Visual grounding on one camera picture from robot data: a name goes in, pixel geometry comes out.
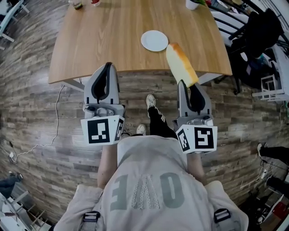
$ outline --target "bread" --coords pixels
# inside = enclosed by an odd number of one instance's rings
[[[177,43],[170,43],[166,50],[167,61],[177,83],[184,81],[186,87],[199,82],[195,70],[190,64],[189,59]]]

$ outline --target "gray wood plank floor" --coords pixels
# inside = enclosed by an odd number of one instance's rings
[[[6,47],[0,51],[1,146],[10,152],[6,140],[11,141],[17,153],[37,143],[50,143],[55,135],[55,102],[61,85],[49,85],[48,72],[68,4],[66,0],[30,0],[27,7],[31,13],[26,16],[20,12],[19,22],[8,26],[15,42],[0,39],[0,45]],[[119,73],[119,82],[121,102],[127,108],[128,132],[134,133],[139,123],[149,126],[145,104],[149,93],[156,96],[157,106],[172,125],[171,120],[177,116],[177,93],[169,73]],[[205,171],[209,181],[221,181],[233,201],[240,204],[249,190],[264,183],[255,182],[260,170],[257,144],[267,141],[269,146],[289,147],[288,127],[283,125],[278,137],[280,105],[252,99],[252,90],[246,86],[237,97],[231,79],[203,87],[212,100],[214,122],[219,129],[218,151],[202,158]],[[66,210],[77,184],[97,183],[101,150],[82,142],[83,100],[82,93],[64,87],[58,103],[59,133],[51,146],[37,147],[19,156],[17,165],[11,164],[0,149],[0,176],[7,176],[8,171],[21,172],[37,207],[47,210],[52,222]],[[274,163],[285,168],[280,161]],[[283,176],[285,171],[272,167],[272,173]]]

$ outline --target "chair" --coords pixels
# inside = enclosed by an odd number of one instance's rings
[[[3,32],[5,28],[7,27],[9,21],[14,18],[13,15],[18,10],[19,7],[22,7],[27,13],[30,13],[29,10],[23,5],[24,0],[20,0],[6,15],[3,21],[0,24],[0,36],[10,40],[11,42],[14,42],[15,40],[10,38],[9,36],[5,35]]]
[[[278,41],[279,36],[284,35],[284,31],[280,21],[271,9],[267,9],[266,12],[259,9],[259,14],[252,12],[248,17],[248,14],[241,9],[238,10],[243,14],[228,13],[215,7],[210,8],[217,10],[213,11],[212,15],[227,47],[237,86],[237,90],[234,93],[237,95],[240,93],[239,79],[251,86],[248,84],[250,83],[250,78],[252,78],[247,71],[248,66],[251,63],[256,66],[255,59],[260,57],[267,48],[273,46]],[[258,77],[258,84],[256,83],[257,79],[255,79],[255,83],[251,87],[261,89],[260,78],[272,74],[273,70],[263,65],[260,67],[262,71],[257,72],[256,70],[253,73],[254,77]],[[226,77],[216,79],[215,83],[220,83]]]

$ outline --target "black chair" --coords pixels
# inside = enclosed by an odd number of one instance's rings
[[[246,0],[246,3],[251,6],[250,1]],[[236,17],[232,16],[227,12],[223,12],[215,7],[210,7],[217,10],[227,16],[240,21]],[[272,70],[266,62],[260,61],[260,56],[266,51],[266,49],[272,47],[277,41],[279,36],[282,36],[285,43],[289,44],[284,31],[282,29],[281,23],[275,13],[271,9],[267,9],[265,12],[258,8],[257,12],[252,12],[249,15],[248,23],[244,24],[241,28],[236,28],[230,25],[228,22],[216,19],[217,21],[224,23],[236,29],[235,33],[231,33],[219,28],[220,31],[230,34],[229,40],[233,40],[231,47],[226,47],[228,56],[231,63],[232,73],[236,81],[237,89],[234,90],[234,94],[240,93],[239,80],[244,82],[253,88],[261,88],[260,78],[273,74]],[[247,61],[241,58],[241,53],[245,53],[247,56]],[[223,76],[220,79],[216,79],[215,83],[220,83],[227,76]]]

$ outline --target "round plate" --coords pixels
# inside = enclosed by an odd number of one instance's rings
[[[168,46],[168,38],[160,31],[147,31],[141,36],[141,44],[150,51],[162,51]]]

